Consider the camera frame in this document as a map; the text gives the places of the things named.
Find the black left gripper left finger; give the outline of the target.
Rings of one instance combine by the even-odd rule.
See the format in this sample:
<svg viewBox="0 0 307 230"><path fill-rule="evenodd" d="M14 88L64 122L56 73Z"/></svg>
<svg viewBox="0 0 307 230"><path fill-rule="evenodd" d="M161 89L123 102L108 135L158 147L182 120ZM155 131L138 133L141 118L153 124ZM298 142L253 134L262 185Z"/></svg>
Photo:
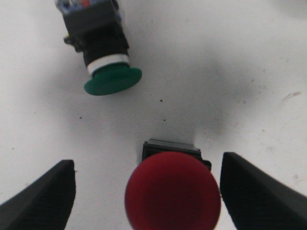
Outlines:
<svg viewBox="0 0 307 230"><path fill-rule="evenodd" d="M2 230L63 230L76 196L73 160L62 160L0 206Z"/></svg>

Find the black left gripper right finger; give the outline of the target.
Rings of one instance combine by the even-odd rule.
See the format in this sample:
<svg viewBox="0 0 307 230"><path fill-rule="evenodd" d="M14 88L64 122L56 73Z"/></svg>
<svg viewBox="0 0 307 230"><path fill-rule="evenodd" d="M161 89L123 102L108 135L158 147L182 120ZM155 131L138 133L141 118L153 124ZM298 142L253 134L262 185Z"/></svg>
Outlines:
<svg viewBox="0 0 307 230"><path fill-rule="evenodd" d="M238 230L305 230L307 198L234 152L223 154L220 191Z"/></svg>

